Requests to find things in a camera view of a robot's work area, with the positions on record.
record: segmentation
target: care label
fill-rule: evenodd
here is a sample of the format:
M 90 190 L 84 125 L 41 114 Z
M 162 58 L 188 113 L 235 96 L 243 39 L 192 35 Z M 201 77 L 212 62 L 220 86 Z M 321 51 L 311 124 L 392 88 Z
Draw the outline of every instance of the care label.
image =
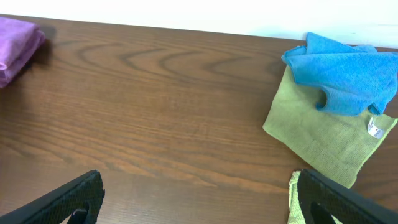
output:
M 377 138 L 377 139 L 382 138 L 383 135 L 384 135 L 384 131 L 381 130 L 381 129 L 379 129 L 378 127 L 376 127 L 376 126 L 374 125 L 373 118 L 371 118 L 371 120 L 369 121 L 369 124 L 368 124 L 368 133 L 369 133 L 371 136 L 373 136 L 373 137 L 375 137 L 375 138 Z

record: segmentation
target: white background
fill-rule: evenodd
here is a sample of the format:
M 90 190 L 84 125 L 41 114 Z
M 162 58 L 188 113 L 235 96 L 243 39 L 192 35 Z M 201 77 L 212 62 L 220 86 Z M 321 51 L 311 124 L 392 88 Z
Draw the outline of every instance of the white background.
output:
M 398 48 L 398 0 L 3 0 L 0 13 Z

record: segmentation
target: folded purple towel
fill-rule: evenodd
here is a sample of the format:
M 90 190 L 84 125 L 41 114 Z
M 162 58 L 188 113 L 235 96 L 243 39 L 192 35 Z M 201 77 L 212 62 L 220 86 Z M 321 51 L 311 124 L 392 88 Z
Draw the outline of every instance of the folded purple towel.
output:
M 37 24 L 0 17 L 0 88 L 5 87 L 44 42 Z

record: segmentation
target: brown wooden surface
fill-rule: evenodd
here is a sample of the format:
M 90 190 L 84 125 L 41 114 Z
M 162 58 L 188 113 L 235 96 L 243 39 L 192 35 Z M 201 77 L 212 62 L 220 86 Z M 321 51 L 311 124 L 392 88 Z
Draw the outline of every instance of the brown wooden surface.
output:
M 261 127 L 301 41 L 20 19 L 52 47 L 0 91 L 0 215 L 98 169 L 99 223 L 287 221 L 309 166 Z M 397 133 L 353 188 L 398 212 Z

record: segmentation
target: blue cloth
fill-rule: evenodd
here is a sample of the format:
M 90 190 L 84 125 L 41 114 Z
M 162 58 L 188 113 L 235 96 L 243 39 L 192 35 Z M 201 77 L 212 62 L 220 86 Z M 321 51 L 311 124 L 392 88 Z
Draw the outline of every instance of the blue cloth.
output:
M 320 111 L 359 115 L 366 108 L 383 114 L 397 92 L 398 54 L 379 53 L 370 45 L 351 47 L 309 32 L 307 46 L 286 51 L 282 60 L 296 84 L 326 93 Z

